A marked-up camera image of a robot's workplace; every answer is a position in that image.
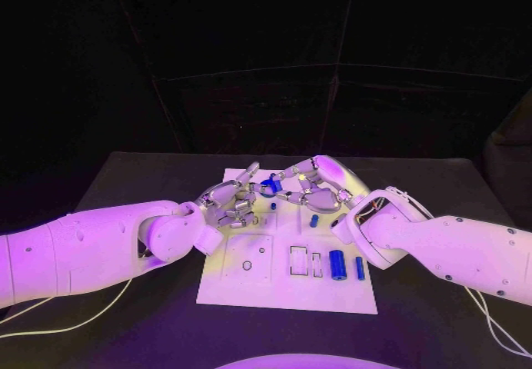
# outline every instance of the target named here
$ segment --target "gray table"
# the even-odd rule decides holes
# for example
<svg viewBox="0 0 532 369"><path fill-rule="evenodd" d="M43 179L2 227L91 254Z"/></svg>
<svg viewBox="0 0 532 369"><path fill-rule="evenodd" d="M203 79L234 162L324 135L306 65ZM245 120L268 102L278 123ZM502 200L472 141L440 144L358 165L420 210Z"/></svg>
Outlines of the gray table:
<svg viewBox="0 0 532 369"><path fill-rule="evenodd" d="M167 199L195 199L225 168L286 168L303 157L114 153L78 211ZM435 216L513 225L472 162L463 159L340 158L371 188L404 189ZM248 357L316 353L397 367L529 367L492 339L463 288L437 279L408 256L386 271L371 268L378 315L195 303L203 255L133 280L121 300L91 324L63 334L0 342L2 366L212 368ZM91 317L123 286L56 298L2 332L68 327ZM487 296L490 311L532 348L532 307Z"/></svg>

